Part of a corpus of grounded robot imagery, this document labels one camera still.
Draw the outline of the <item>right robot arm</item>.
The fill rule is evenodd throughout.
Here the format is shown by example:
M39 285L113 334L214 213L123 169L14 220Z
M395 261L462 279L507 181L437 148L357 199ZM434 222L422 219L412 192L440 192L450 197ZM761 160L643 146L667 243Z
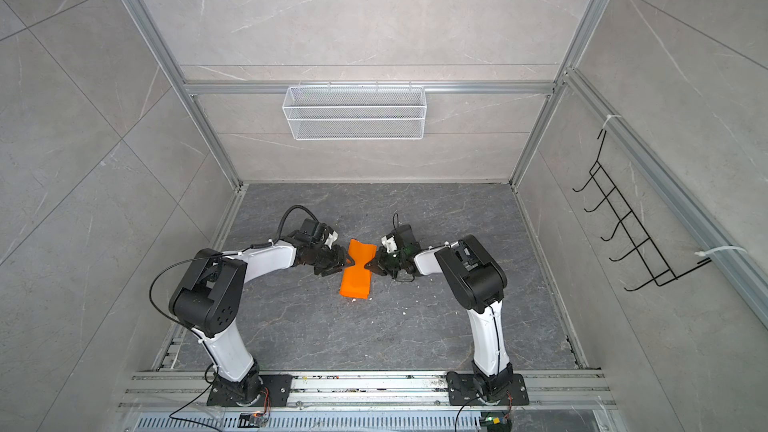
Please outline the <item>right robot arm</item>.
M468 314L474 345L474 389L486 401L502 396L514 378L501 323L507 278L475 236L467 235L428 249L399 246L393 238L386 238L365 268L392 278L401 271L414 277L444 276L453 296Z

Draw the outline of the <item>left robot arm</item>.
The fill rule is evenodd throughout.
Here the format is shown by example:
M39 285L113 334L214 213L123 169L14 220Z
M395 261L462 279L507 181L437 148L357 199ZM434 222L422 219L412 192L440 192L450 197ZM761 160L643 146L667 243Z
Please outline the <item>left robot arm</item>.
M249 406L266 394L259 366L237 326L244 285L266 274L310 265L322 276L355 264L333 237L280 240L243 251L199 250L189 261L168 305L169 312L202 343L212 360L210 405Z

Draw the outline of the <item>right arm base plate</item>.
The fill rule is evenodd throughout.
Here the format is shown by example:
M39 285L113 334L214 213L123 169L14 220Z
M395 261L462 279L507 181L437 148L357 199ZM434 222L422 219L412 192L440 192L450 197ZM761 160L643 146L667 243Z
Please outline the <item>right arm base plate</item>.
M445 375L449 403L460 405L527 406L530 399L521 374L502 373L501 378L449 371Z

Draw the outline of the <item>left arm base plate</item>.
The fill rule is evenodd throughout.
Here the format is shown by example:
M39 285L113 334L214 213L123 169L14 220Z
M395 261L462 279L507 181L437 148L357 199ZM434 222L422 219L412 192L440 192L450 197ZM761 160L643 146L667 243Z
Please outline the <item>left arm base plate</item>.
M285 407L291 390L293 376L267 374L246 376L240 382L216 377L206 401L207 406L263 407L266 400L270 407Z

